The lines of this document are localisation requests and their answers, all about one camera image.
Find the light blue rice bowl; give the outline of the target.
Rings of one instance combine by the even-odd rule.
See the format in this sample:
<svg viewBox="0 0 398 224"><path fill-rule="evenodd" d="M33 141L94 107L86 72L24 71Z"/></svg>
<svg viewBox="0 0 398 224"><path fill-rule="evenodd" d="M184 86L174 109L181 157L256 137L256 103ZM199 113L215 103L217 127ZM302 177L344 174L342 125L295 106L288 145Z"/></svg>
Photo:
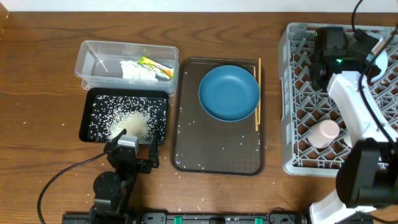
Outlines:
<svg viewBox="0 0 398 224"><path fill-rule="evenodd" d="M387 52L383 50L373 63L370 71L366 75L368 78L368 83L375 83L385 74L388 66L388 56Z"/></svg>

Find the blue plate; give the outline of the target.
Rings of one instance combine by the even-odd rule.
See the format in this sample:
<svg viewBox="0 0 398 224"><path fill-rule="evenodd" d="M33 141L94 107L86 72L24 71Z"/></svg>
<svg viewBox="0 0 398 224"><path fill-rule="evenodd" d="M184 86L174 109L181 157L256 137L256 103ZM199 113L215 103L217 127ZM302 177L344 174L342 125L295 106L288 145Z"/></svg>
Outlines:
<svg viewBox="0 0 398 224"><path fill-rule="evenodd" d="M248 118L259 106L260 97L254 75L235 65L213 68L205 74L198 87L202 108L213 118L225 122Z"/></svg>

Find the white napkin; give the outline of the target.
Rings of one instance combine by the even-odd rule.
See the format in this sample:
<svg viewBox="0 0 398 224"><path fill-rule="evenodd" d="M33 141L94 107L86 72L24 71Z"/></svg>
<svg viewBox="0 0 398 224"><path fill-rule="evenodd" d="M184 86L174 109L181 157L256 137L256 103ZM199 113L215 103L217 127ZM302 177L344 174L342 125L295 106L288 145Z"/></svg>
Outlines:
<svg viewBox="0 0 398 224"><path fill-rule="evenodd" d="M122 77L130 80L146 80L146 81L157 81L156 72L133 62L132 60L120 61L122 68Z"/></svg>

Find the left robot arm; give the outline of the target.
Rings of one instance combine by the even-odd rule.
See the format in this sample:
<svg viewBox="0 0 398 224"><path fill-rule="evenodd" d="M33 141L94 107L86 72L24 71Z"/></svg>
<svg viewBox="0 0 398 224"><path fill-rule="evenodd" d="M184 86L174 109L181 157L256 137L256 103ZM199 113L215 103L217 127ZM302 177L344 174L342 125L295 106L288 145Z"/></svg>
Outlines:
<svg viewBox="0 0 398 224"><path fill-rule="evenodd" d="M128 136L125 129L106 143L104 153L114 170L101 173L93 183L95 198L90 209L90 223L141 222L141 215L129 206L129 201L137 175L149 174L159 167L158 138L159 133L155 133L147 159L136 157L138 137Z"/></svg>

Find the pink cup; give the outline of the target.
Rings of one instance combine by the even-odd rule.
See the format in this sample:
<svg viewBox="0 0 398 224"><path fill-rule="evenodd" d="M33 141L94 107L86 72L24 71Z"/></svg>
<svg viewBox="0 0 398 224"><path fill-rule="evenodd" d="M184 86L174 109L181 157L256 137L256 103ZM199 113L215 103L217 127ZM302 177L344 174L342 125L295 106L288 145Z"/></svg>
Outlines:
<svg viewBox="0 0 398 224"><path fill-rule="evenodd" d="M340 127L330 119L321 121L311 128L308 136L309 143L316 148L325 148L329 146L339 135Z"/></svg>

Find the yellow green snack wrapper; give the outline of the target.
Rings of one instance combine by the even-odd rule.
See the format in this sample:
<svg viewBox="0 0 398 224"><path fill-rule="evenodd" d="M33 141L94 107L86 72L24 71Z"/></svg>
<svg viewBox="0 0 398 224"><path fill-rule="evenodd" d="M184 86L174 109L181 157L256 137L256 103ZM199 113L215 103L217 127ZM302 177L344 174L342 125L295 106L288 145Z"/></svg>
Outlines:
<svg viewBox="0 0 398 224"><path fill-rule="evenodd" d="M166 78L168 80L173 79L174 77L174 69L168 68L160 63L157 63L145 56L142 56L138 62L139 65L147 67L149 70L152 70L156 73L157 76Z"/></svg>

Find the white green cup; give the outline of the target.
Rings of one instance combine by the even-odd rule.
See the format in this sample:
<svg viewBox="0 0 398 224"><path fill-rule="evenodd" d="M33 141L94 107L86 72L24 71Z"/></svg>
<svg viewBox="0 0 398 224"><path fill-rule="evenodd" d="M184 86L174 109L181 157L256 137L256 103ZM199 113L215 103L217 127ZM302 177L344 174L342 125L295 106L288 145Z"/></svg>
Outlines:
<svg viewBox="0 0 398 224"><path fill-rule="evenodd" d="M350 138L349 134L346 134L346 135L344 136L343 140L344 140L345 144L346 144L348 147L350 147L350 148L353 147L352 142L351 142L351 138Z"/></svg>

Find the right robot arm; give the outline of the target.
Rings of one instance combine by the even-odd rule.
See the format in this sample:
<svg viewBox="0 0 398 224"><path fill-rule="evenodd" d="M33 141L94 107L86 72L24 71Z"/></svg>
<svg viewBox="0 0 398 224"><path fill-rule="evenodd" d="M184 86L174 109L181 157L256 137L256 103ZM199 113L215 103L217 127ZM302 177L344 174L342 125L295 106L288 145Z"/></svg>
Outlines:
<svg viewBox="0 0 398 224"><path fill-rule="evenodd" d="M312 223L339 223L397 204L397 131L387 122L368 83L388 64L388 40L355 29L350 43L342 27L315 31L310 76L337 105L352 149L336 175L336 189L310 206Z"/></svg>

